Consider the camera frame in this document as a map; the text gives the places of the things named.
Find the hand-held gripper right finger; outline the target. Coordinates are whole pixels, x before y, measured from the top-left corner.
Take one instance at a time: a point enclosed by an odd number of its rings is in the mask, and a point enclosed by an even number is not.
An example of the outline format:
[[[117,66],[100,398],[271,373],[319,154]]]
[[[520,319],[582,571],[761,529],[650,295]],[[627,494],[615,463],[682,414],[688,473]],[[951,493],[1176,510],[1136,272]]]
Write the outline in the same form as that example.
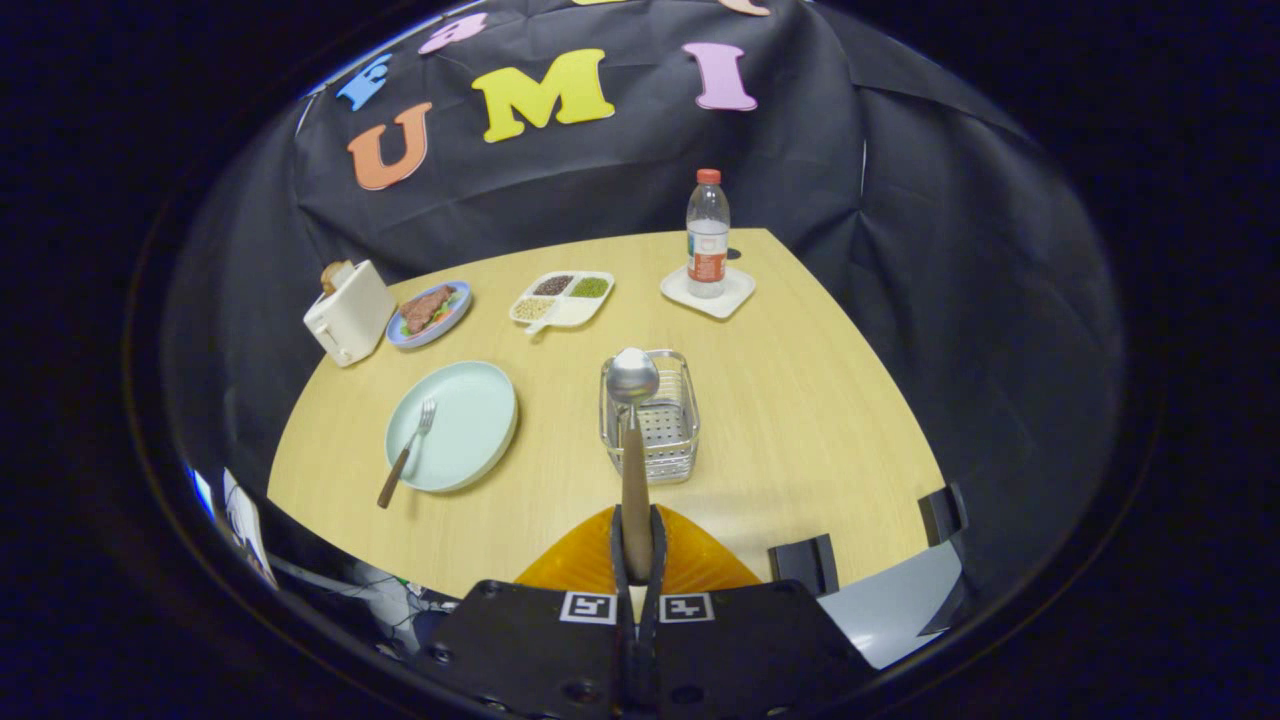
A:
[[[640,620],[640,703],[652,719],[805,719],[841,705],[876,674],[796,580],[668,593],[669,538],[655,541]]]

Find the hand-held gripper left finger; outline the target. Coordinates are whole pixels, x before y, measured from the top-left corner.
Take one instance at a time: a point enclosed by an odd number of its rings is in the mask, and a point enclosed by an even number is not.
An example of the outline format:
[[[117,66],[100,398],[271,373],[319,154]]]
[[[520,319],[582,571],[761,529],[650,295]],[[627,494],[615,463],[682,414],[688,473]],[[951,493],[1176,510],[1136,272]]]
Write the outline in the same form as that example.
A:
[[[620,530],[620,510],[608,509],[556,544],[561,568],[588,569],[588,584],[476,583],[422,644],[416,669],[502,717],[622,719],[639,711]]]

